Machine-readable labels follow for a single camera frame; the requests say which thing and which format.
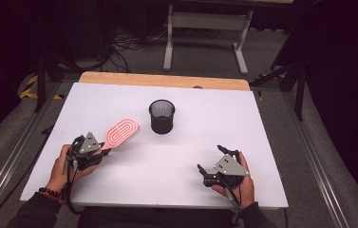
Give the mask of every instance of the wooden table edge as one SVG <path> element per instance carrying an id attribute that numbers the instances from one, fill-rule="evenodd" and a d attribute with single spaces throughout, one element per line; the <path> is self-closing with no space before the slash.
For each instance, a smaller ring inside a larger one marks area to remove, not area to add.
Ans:
<path id="1" fill-rule="evenodd" d="M 176 75 L 133 74 L 114 72 L 84 72 L 79 83 L 112 84 L 124 86 L 168 86 L 206 89 L 250 91 L 249 83 L 243 79 L 222 79 Z"/>

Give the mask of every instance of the black mesh cup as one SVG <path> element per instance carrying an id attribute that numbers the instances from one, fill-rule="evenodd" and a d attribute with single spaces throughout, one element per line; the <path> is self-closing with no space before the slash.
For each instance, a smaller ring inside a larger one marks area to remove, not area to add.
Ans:
<path id="1" fill-rule="evenodd" d="M 151 127 L 155 133 L 167 134 L 173 129 L 175 106 L 166 100 L 157 100 L 149 105 Z"/>

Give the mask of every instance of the metal stand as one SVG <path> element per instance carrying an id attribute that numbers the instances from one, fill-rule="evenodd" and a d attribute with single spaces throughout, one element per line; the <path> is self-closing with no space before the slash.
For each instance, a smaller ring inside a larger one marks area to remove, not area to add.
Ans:
<path id="1" fill-rule="evenodd" d="M 253 12 L 249 10 L 246 15 L 221 15 L 209 13 L 173 12 L 173 6 L 169 6 L 167 18 L 167 45 L 164 54 L 163 70 L 169 71 L 172 66 L 173 55 L 173 28 L 192 29 L 221 29 L 240 30 L 238 42 L 233 44 L 237 63 L 241 74 L 247 74 L 248 70 L 244 62 L 242 48 L 249 30 Z"/>
<path id="2" fill-rule="evenodd" d="M 297 81 L 297 91 L 296 91 L 296 101 L 294 103 L 294 111 L 296 112 L 296 115 L 299 119 L 299 121 L 303 121 L 302 118 L 302 105 L 303 105 L 303 94 L 304 94 L 304 87 L 306 82 L 306 73 L 303 69 L 303 66 L 301 64 L 291 64 L 287 66 L 283 66 L 266 76 L 264 76 L 261 79 L 257 79 L 253 82 L 250 82 L 250 86 L 259 86 L 261 84 L 264 84 L 271 79 L 278 77 L 279 75 L 287 73 L 286 77 L 283 79 L 283 81 L 280 83 L 279 88 L 281 91 L 291 91 L 293 85 Z"/>
<path id="3" fill-rule="evenodd" d="M 63 64 L 79 74 L 85 72 L 74 63 L 70 63 L 54 53 L 46 52 L 40 54 L 37 61 L 38 99 L 35 112 L 38 112 L 46 101 L 46 72 L 53 82 L 61 82 L 63 80 L 64 75 L 58 66 L 59 64 Z"/>

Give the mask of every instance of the person's right hand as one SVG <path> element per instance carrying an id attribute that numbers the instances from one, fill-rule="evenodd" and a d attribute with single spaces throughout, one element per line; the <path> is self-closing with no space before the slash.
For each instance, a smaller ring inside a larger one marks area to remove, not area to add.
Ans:
<path id="1" fill-rule="evenodd" d="M 55 160 L 54 166 L 51 170 L 51 177 L 50 180 L 48 181 L 48 184 L 46 185 L 47 189 L 57 193 L 61 193 L 61 189 L 63 189 L 67 180 L 66 172 L 64 173 L 63 169 L 66 161 L 66 154 L 70 148 L 71 148 L 70 144 L 63 145 L 63 148 L 61 149 L 60 157 L 58 157 Z M 79 179 L 91 174 L 96 169 L 96 167 L 97 165 L 92 165 L 83 171 L 78 171 L 76 175 L 74 174 L 73 170 L 71 170 L 69 176 L 72 179 L 75 175 L 74 182 L 76 182 Z"/>
<path id="2" fill-rule="evenodd" d="M 246 159 L 244 159 L 243 153 L 239 152 L 239 157 L 241 165 L 250 173 L 250 169 L 247 166 L 247 162 Z M 220 195 L 228 197 L 224 187 L 220 185 L 214 185 L 212 186 L 212 189 L 217 191 Z M 250 175 L 245 176 L 243 182 L 236 189 L 233 189 L 233 192 L 235 193 L 242 207 L 247 207 L 252 204 L 254 202 L 254 182 Z"/>

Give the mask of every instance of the sleeve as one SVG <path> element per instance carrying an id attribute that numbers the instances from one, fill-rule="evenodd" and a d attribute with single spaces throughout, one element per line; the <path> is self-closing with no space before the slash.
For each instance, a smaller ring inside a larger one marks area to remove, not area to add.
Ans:
<path id="1" fill-rule="evenodd" d="M 243 219 L 244 228 L 274 228 L 276 225 L 265 217 L 258 206 L 258 202 L 250 204 L 240 211 L 240 217 Z"/>
<path id="2" fill-rule="evenodd" d="M 60 208 L 60 203 L 36 192 L 19 208 L 16 216 L 8 223 L 7 228 L 54 227 Z"/>

